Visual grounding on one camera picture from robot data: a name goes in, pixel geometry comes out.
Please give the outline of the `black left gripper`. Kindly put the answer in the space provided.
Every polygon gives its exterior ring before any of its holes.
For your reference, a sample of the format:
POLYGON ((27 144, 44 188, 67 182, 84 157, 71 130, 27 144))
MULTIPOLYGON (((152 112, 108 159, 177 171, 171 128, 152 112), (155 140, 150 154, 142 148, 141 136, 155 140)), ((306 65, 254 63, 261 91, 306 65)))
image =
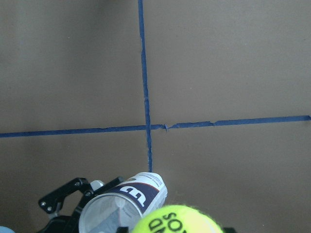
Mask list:
POLYGON ((82 211, 74 211, 70 216, 54 214, 62 209, 65 198, 76 191, 84 193, 87 190, 93 190, 94 195, 98 196, 124 181, 125 179, 120 176, 107 183, 101 180, 94 180, 89 183, 86 178, 74 178, 45 195, 38 201, 38 205, 48 214, 49 222, 38 233, 78 233, 82 211))

